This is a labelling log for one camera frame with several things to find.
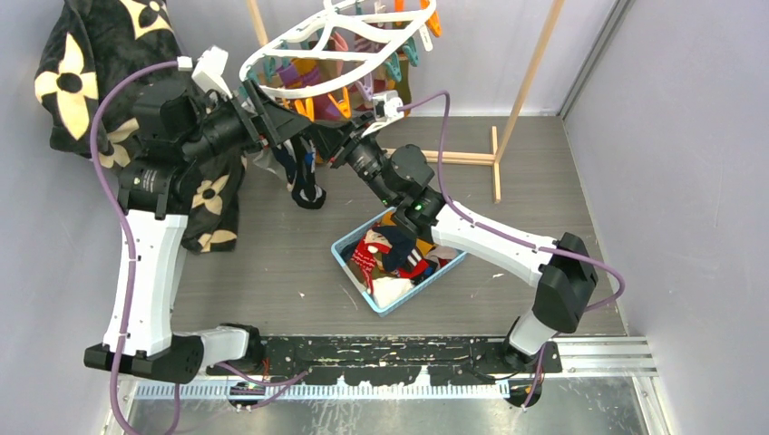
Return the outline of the orange clothespin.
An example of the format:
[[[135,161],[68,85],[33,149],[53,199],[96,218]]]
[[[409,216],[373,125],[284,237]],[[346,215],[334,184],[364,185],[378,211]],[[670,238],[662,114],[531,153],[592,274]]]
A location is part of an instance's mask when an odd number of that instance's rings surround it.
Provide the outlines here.
[[[314,104],[313,97],[309,97],[305,99],[295,99],[294,108],[297,113],[299,113],[302,116],[305,116],[310,121],[315,120],[315,104]]]

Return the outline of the navy black white sock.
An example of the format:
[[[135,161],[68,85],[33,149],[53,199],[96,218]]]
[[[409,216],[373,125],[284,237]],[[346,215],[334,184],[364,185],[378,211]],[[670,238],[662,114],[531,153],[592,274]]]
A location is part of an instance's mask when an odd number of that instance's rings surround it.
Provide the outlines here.
[[[326,191],[316,183],[316,150],[305,139],[294,137],[271,148],[273,157],[283,167],[287,190],[301,208],[321,209]]]

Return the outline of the white clip hanger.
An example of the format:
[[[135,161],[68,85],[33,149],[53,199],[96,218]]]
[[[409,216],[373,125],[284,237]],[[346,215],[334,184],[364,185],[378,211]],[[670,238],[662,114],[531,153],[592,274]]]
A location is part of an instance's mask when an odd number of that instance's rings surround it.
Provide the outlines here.
[[[388,10],[374,1],[367,13],[362,1],[325,1],[322,9],[263,42],[238,71],[240,80],[263,80],[267,95],[282,100],[331,94],[351,86],[369,89],[377,72],[389,82],[404,78],[403,63],[419,64],[420,44],[426,52],[442,34],[435,1],[420,1],[409,9],[395,1]],[[330,79],[310,84],[269,84],[279,68],[301,62],[329,62],[339,71]]]

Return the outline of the navy sock with white script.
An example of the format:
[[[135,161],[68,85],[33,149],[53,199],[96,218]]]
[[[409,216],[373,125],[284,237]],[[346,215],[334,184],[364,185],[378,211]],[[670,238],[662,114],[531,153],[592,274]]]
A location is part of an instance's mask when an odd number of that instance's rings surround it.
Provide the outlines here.
[[[389,244],[382,254],[384,271],[402,278],[431,276],[439,265],[428,260],[426,255],[435,248],[434,244],[420,238],[410,238],[399,227],[378,226],[373,231]]]

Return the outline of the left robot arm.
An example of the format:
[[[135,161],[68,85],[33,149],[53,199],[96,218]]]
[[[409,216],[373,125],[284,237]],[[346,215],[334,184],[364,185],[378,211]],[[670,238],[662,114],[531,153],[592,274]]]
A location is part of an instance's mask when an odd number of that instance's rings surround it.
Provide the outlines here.
[[[112,319],[102,341],[84,351],[86,367],[179,384],[224,364],[244,374],[262,367],[266,351],[254,326],[192,333],[170,326],[202,166],[231,151],[278,145],[310,126],[254,82],[244,87],[245,101],[199,95],[177,79],[141,89],[132,108],[141,149],[120,175],[115,198],[122,254]]]

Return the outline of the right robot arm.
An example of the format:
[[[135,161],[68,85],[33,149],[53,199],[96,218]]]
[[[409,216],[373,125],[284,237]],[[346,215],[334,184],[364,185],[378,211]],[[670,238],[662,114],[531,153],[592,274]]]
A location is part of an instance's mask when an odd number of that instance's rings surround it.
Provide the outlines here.
[[[386,153],[370,116],[315,121],[308,134],[323,160],[348,165],[388,207],[411,238],[452,247],[505,269],[534,288],[531,309],[511,326],[501,358],[515,372],[534,368],[547,341],[576,331],[598,283],[584,241],[533,235],[472,212],[430,185],[434,176],[422,150],[406,144]]]

